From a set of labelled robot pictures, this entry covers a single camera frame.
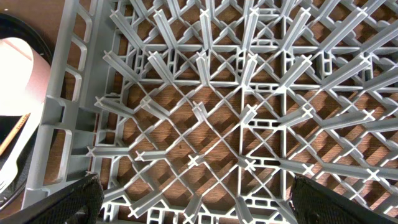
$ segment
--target black object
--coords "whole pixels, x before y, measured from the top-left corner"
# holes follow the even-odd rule
[[[304,176],[294,180],[292,201],[298,224],[394,223]]]
[[[49,64],[52,62],[52,51],[44,40],[31,26],[22,22],[18,18],[8,14],[0,13],[0,39],[17,37],[26,41],[38,54],[40,54]],[[19,120],[20,116],[0,116],[0,142],[2,142],[10,130]],[[11,149],[15,145],[17,135],[10,143],[6,151],[0,157],[0,167],[6,162]],[[21,152],[18,160],[18,174],[10,186],[0,194],[0,211],[7,207],[25,188],[27,175],[29,173],[30,161],[34,148],[34,134]]]
[[[97,174],[65,187],[47,198],[0,220],[2,223],[95,223],[104,194]]]

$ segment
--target white utensil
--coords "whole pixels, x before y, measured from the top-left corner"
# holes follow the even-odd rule
[[[43,103],[31,112],[10,156],[0,170],[0,194],[11,184],[18,173],[17,159],[40,123]]]

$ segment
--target gray plastic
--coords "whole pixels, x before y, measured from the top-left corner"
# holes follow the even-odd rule
[[[398,21],[392,24],[386,21],[375,21],[371,16],[379,7],[388,7],[398,14],[398,4],[395,1],[368,1],[361,7],[354,5],[352,1],[326,1],[316,7],[311,1],[282,1],[281,7],[277,7],[273,1],[259,0],[245,1],[243,5],[235,0],[224,0],[216,6],[214,0],[186,2],[184,7],[173,1],[155,0],[150,8],[146,8],[143,0],[92,0],[90,11],[87,12],[78,0],[65,1],[65,8],[58,35],[57,47],[52,66],[52,75],[42,122],[37,135],[32,165],[25,190],[23,207],[45,198],[57,190],[82,178],[86,172],[101,173],[103,158],[111,159],[109,183],[105,188],[104,216],[106,222],[123,222],[118,220],[120,206],[130,209],[129,216],[140,217],[148,213],[147,223],[162,223],[165,212],[174,213],[173,223],[178,222],[179,213],[183,213],[184,223],[218,223],[222,218],[237,219],[240,223],[296,223],[295,217],[289,207],[290,201],[287,191],[288,177],[296,174],[307,175],[314,180],[320,180],[323,174],[330,174],[345,190],[345,197],[355,200],[366,208],[370,208],[366,198],[362,194],[367,181],[378,182],[387,192],[388,196],[376,207],[375,212],[388,217],[387,213],[398,208],[398,188],[390,183],[390,180],[398,180],[398,169],[388,168],[385,165],[389,161],[398,158],[398,144],[387,139],[382,134],[386,131],[398,131],[398,103],[393,97],[385,96],[386,93],[397,93],[398,68],[395,61],[398,52]],[[334,21],[330,18],[331,12],[342,4],[350,10],[350,14],[343,21]],[[124,16],[127,5],[132,5],[132,16]],[[191,7],[200,9],[200,18],[193,24],[189,24],[181,18]],[[236,21],[226,24],[217,18],[228,6],[235,8],[241,17]],[[167,7],[171,18],[167,19],[161,7]],[[298,7],[298,13],[291,18],[290,13]],[[73,33],[76,14],[84,18],[87,30],[84,40]],[[173,35],[170,25],[179,19],[187,28],[180,39]],[[147,20],[153,29],[149,36],[142,40],[137,34],[138,25]],[[280,39],[275,38],[271,30],[277,23],[282,23]],[[315,38],[311,27],[317,22],[323,24],[331,33],[319,43]],[[235,28],[244,24],[242,39],[235,34]],[[374,35],[363,44],[355,39],[353,29],[360,23],[366,23],[378,34]],[[220,29],[220,35],[214,37],[212,24]],[[129,41],[126,55],[118,55],[120,35]],[[158,35],[165,40],[165,44],[150,44]],[[222,45],[219,42],[228,36],[234,44]],[[202,44],[186,44],[191,38],[196,37]],[[306,39],[309,45],[295,45],[299,38]],[[67,65],[68,52],[71,42],[81,49],[81,60],[78,69]],[[384,47],[391,42],[393,47]],[[196,52],[190,58],[181,52]],[[233,56],[224,58],[220,53],[232,52]],[[177,55],[184,59],[181,69],[177,68]],[[347,61],[342,55],[352,55],[353,59]],[[221,62],[216,72],[211,73],[211,57]],[[281,58],[281,76],[276,74],[272,61]],[[383,72],[376,76],[373,66],[382,68]],[[199,80],[180,80],[178,77],[187,68],[191,68]],[[149,70],[154,69],[160,78],[147,78]],[[234,75],[234,81],[215,81],[215,77],[222,70],[227,69]],[[60,97],[63,74],[71,73],[76,77],[77,84],[73,101]],[[112,92],[112,84],[115,72],[123,76],[123,87],[120,94]],[[275,82],[253,81],[260,73],[266,72]],[[310,77],[315,84],[299,84],[300,77]],[[354,85],[345,85],[345,81],[352,79]],[[136,84],[142,90],[145,97],[136,108],[126,106],[128,89]],[[160,87],[151,91],[145,90],[144,84],[159,84]],[[196,88],[183,93],[179,86],[189,85]],[[167,110],[159,105],[154,97],[167,86],[173,86],[182,99],[171,109]],[[211,88],[220,98],[214,108],[207,111],[203,102],[191,100],[204,86]],[[231,93],[223,96],[217,88],[228,87]],[[296,93],[300,90],[313,90],[310,98],[304,98]],[[243,101],[239,110],[235,110],[228,101],[233,95],[241,92]],[[354,97],[348,99],[341,92],[355,92]],[[321,118],[313,105],[314,99],[320,93],[327,93],[335,100],[341,109],[332,117]],[[364,94],[373,97],[386,111],[378,118],[374,117],[374,110],[361,110],[355,103]],[[249,105],[244,102],[245,95],[252,95],[258,100],[258,104]],[[269,103],[272,97],[280,97],[281,114],[278,114]],[[287,112],[287,97],[298,104],[298,108]],[[170,119],[183,104],[188,103],[192,107],[197,122],[181,133]],[[227,133],[222,135],[209,122],[208,118],[223,105],[239,119]],[[274,119],[258,118],[259,109],[265,108]],[[137,123],[136,113],[145,110],[156,116],[159,120],[147,129],[140,130],[140,135],[130,145],[125,145],[121,140],[124,123],[132,119]],[[109,112],[118,116],[116,130],[109,130],[106,126]],[[96,131],[95,115],[98,116]],[[295,125],[314,120],[319,127],[309,136],[301,136],[292,128]],[[163,121],[168,121],[178,133],[178,138],[166,149],[160,148],[152,139],[150,133]],[[202,123],[207,124],[218,136],[219,140],[206,152],[199,153],[187,140]],[[340,136],[337,129],[361,125],[364,131],[352,141]],[[58,181],[49,185],[43,185],[46,164],[49,159],[50,144],[55,129],[65,130],[65,144]],[[248,130],[259,140],[260,144],[250,152],[243,154],[243,142],[245,137],[242,130]],[[267,142],[271,134],[263,138],[256,130],[270,130],[273,134],[281,132],[280,151],[276,153]],[[226,141],[226,137],[234,130],[240,130],[239,151],[235,151]],[[114,133],[113,144],[101,143],[106,133]],[[333,159],[326,162],[313,147],[312,143],[326,132],[343,150],[338,152]],[[299,146],[291,153],[287,152],[287,134],[299,142]],[[364,154],[359,150],[359,145],[365,135],[371,134],[385,147],[388,148],[383,158],[376,165],[369,165],[364,159]],[[148,140],[155,151],[136,150],[131,154],[131,149],[143,139]],[[167,153],[179,142],[184,141],[192,150],[189,154],[188,168],[179,172],[167,159]],[[207,163],[205,156],[218,144],[225,144],[229,151],[237,159],[237,163],[222,177],[218,177]],[[272,155],[254,156],[254,152],[260,147],[266,148]],[[300,162],[295,159],[302,152],[308,152],[321,168],[310,162]],[[120,158],[128,157],[131,161],[135,175],[124,185],[121,185],[116,177],[119,169]],[[339,164],[339,160],[351,156],[359,165],[348,166]],[[146,161],[141,166],[136,161]],[[158,161],[165,161],[175,178],[162,190],[148,175],[147,171]],[[197,195],[192,186],[184,179],[192,167],[206,166],[216,179],[210,188],[201,195]],[[260,179],[254,172],[256,169],[273,169],[265,179]],[[238,170],[238,192],[232,193],[223,180]],[[249,172],[260,184],[255,186],[248,194],[242,194],[242,171]],[[280,172],[279,191],[280,196],[275,196],[267,187],[267,183]],[[355,183],[345,181],[343,177],[354,177]],[[138,201],[132,201],[126,189],[136,180],[141,179],[147,183],[152,191]],[[163,193],[176,181],[192,194],[186,207],[170,205]],[[235,206],[228,211],[209,210],[203,203],[203,197],[210,191],[221,185],[233,198]],[[265,190],[268,197],[258,196],[256,193]],[[251,209],[258,208],[272,211],[270,215],[252,214]]]

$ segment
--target plastic grid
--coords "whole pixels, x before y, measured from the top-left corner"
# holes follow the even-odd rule
[[[88,153],[74,155],[93,157],[91,171],[98,173],[101,172],[103,158],[111,159],[111,174],[104,193],[105,221],[116,221],[119,208],[124,206],[129,207],[129,216],[136,218],[148,212],[147,223],[162,223],[166,212],[174,213],[173,223],[178,222],[179,213],[183,213],[184,223],[195,223],[195,220],[198,223],[218,223],[220,218],[232,218],[240,223],[295,223],[288,205],[290,186],[287,182],[287,179],[295,174],[307,175],[318,181],[324,178],[323,175],[330,175],[343,187],[345,197],[367,208],[370,207],[361,192],[369,181],[378,182],[389,195],[372,209],[377,213],[387,214],[398,207],[398,189],[392,184],[392,181],[398,180],[398,170],[386,165],[397,159],[398,144],[383,135],[384,132],[398,129],[398,118],[395,118],[398,104],[396,99],[386,96],[392,96],[398,90],[395,84],[398,81],[395,60],[398,50],[398,22],[390,24],[386,21],[376,21],[370,16],[381,6],[388,7],[398,14],[397,3],[368,1],[357,7],[351,1],[327,1],[321,6],[315,6],[311,1],[282,1],[280,6],[276,6],[273,1],[245,1],[244,4],[238,4],[237,1],[230,0],[221,1],[216,6],[214,0],[206,0],[187,1],[184,6],[177,1],[153,1],[152,5],[147,7],[141,0],[114,2],[118,4],[117,8],[111,11],[110,18],[117,29],[114,32],[112,50],[105,51],[103,57],[109,63],[108,86],[105,95],[98,97],[95,103],[102,109],[97,130],[98,138],[95,146],[88,147]],[[329,17],[338,4],[350,11],[342,21],[334,21]],[[126,7],[130,5],[134,12],[131,16],[125,16]],[[185,21],[182,15],[193,7],[200,9],[199,19],[194,22]],[[233,7],[241,14],[229,24],[218,19],[218,15],[227,7]],[[166,18],[165,8],[170,12],[169,18]],[[176,20],[186,28],[179,39],[170,27]],[[137,34],[138,27],[143,22],[153,27],[144,40]],[[378,31],[378,34],[363,43],[356,39],[353,31],[362,22]],[[330,30],[330,34],[322,41],[318,41],[317,34],[312,30],[312,27],[319,23]],[[280,37],[273,29],[278,24],[281,25]],[[214,26],[220,30],[217,37],[212,34]],[[242,37],[238,37],[236,33],[239,26],[244,26]],[[116,54],[121,34],[129,42],[125,55]],[[165,44],[151,43],[160,36]],[[192,37],[201,44],[188,44]],[[234,44],[221,44],[225,37]],[[296,45],[299,39],[305,39],[306,44]],[[187,57],[185,52],[196,53]],[[184,63],[177,66],[179,58],[182,58]],[[219,61],[220,66],[211,73],[214,58]],[[277,58],[281,62],[281,75],[278,75],[274,66]],[[373,66],[381,68],[381,74],[375,74]],[[179,78],[183,77],[188,69],[194,71],[197,76]],[[228,81],[217,80],[216,77],[225,69],[233,74],[233,78]],[[151,70],[155,70],[158,77],[152,77]],[[113,93],[111,90],[116,71],[123,76],[121,94]],[[256,82],[256,76],[259,77],[264,72],[272,81]],[[303,77],[304,84],[298,84],[298,80]],[[133,85],[141,89],[144,97],[137,106],[129,108],[127,97]],[[148,91],[144,85],[157,87]],[[180,100],[167,110],[156,102],[155,97],[171,86],[179,93]],[[183,91],[181,86],[193,88]],[[203,88],[209,88],[220,98],[219,103],[210,110],[202,102],[192,100]],[[219,88],[229,88],[231,91],[224,95]],[[310,96],[299,94],[301,91],[309,90],[312,91]],[[238,109],[229,102],[236,95],[241,98],[241,106]],[[255,97],[257,104],[245,102],[245,96],[248,95]],[[317,105],[312,103],[321,95],[327,95],[329,100],[333,99],[341,106],[327,118],[323,118]],[[359,109],[356,103],[364,95],[375,99],[385,110],[376,116],[374,110]],[[270,104],[271,98],[275,96],[280,97],[278,109]],[[288,98],[297,106],[289,108]],[[183,132],[170,117],[186,104],[192,108],[196,123]],[[220,133],[218,128],[209,122],[209,117],[223,106],[228,107],[239,121],[227,132]],[[270,112],[272,119],[257,117],[259,110],[263,109]],[[142,123],[137,118],[137,114],[143,110],[157,118],[154,124],[145,128],[142,128]],[[118,116],[115,130],[106,127],[109,112]],[[124,125],[129,120],[136,123],[139,134],[132,143],[125,144],[122,141]],[[309,120],[315,122],[316,128],[308,135],[302,136],[294,126]],[[166,122],[169,122],[178,137],[168,147],[162,148],[150,134]],[[206,150],[199,151],[187,136],[203,123],[219,140]],[[339,134],[339,129],[357,126],[362,129],[353,139],[349,140]],[[237,150],[225,140],[235,130],[239,130]],[[258,130],[269,131],[270,134],[264,136]],[[243,153],[245,131],[250,132],[260,142],[246,154]],[[102,142],[107,133],[114,133],[113,144]],[[280,133],[281,136],[280,152],[276,152],[269,144],[275,133]],[[325,134],[342,148],[329,161],[325,161],[319,155],[320,151],[312,145]],[[359,149],[369,135],[374,136],[389,150],[377,164],[369,164],[363,151]],[[299,142],[299,146],[292,151],[288,150],[290,142],[287,136],[292,136],[294,141]],[[131,154],[132,149],[136,149],[141,141],[149,141],[156,150],[134,150],[136,155]],[[180,142],[186,143],[192,150],[184,170],[176,168],[167,157],[168,152]],[[205,156],[221,142],[234,155],[236,163],[220,177],[206,161]],[[254,156],[262,147],[268,150],[270,156]],[[310,154],[315,162],[297,159],[304,152]],[[121,184],[116,177],[123,157],[130,160],[135,174],[128,182]],[[352,157],[356,165],[339,163],[346,157]],[[161,161],[167,163],[175,178],[160,189],[147,171]],[[216,179],[216,182],[201,195],[197,195],[184,178],[184,174],[197,166],[205,166]],[[272,172],[260,178],[255,172],[256,169],[270,169]],[[238,179],[241,179],[241,174],[245,171],[252,175],[258,184],[247,194],[242,194],[241,181],[238,181],[237,192],[234,193],[223,180],[235,170],[238,170]],[[267,186],[277,174],[280,175],[279,196],[275,196]],[[151,191],[145,197],[133,201],[126,191],[138,180],[147,183]],[[162,195],[175,182],[180,182],[192,195],[186,207],[171,205]],[[235,202],[235,206],[228,211],[208,209],[202,203],[203,197],[210,194],[217,185],[222,186]],[[260,190],[265,190],[268,197],[256,195]],[[261,215],[261,212],[252,214],[251,208],[271,212],[268,215]]]

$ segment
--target wooden stick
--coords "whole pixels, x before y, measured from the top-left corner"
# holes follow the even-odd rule
[[[23,125],[25,124],[25,122],[28,119],[29,115],[30,115],[30,113],[29,114],[25,114],[24,116],[21,116],[21,118],[19,118],[19,121],[11,129],[10,133],[8,133],[8,135],[5,138],[5,140],[0,144],[0,156],[7,149],[8,145],[14,139],[15,135],[17,135],[17,133],[19,132],[21,127],[23,127]]]

